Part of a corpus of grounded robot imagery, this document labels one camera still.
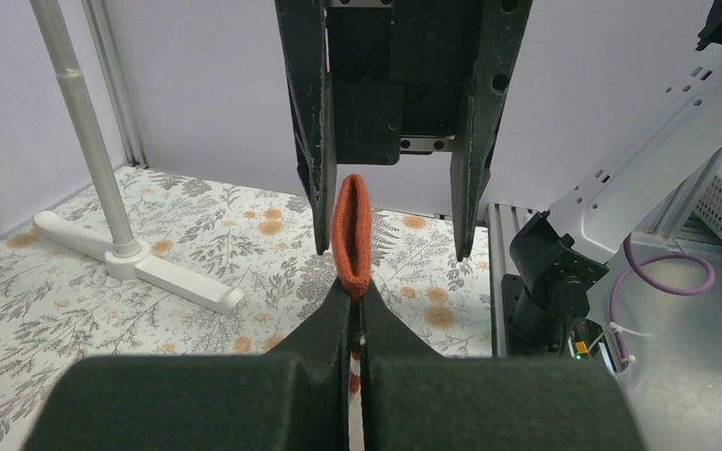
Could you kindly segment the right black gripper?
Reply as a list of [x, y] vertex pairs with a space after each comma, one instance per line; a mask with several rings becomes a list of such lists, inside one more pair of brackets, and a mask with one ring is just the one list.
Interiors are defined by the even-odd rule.
[[275, 2], [297, 174], [318, 255], [330, 247], [337, 162], [393, 165], [412, 138], [453, 135], [459, 117], [451, 219], [456, 259], [470, 256], [531, 8], [530, 1], [331, 1], [326, 27], [324, 1]]

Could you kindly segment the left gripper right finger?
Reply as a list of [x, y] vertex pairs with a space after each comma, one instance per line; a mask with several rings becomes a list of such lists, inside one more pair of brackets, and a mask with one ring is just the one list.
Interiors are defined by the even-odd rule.
[[360, 301], [369, 450], [641, 450], [616, 381], [590, 360], [449, 358], [370, 287]]

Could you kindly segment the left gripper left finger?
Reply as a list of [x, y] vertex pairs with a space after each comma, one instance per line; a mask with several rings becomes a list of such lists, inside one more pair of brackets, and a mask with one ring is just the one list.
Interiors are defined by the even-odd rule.
[[97, 356], [54, 386], [27, 450], [345, 450], [351, 300], [339, 282], [271, 350]]

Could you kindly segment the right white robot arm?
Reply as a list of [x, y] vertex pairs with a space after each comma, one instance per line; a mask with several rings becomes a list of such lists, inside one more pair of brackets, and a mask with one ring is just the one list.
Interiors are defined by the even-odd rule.
[[[527, 27], [527, 1], [278, 1], [297, 172], [316, 250], [336, 248], [336, 170], [391, 165], [401, 142], [450, 137], [457, 258], [471, 254], [479, 202]], [[722, 1], [698, 32], [695, 66], [510, 245], [523, 291], [512, 330], [558, 343], [589, 311], [587, 290], [633, 227], [722, 146]]]

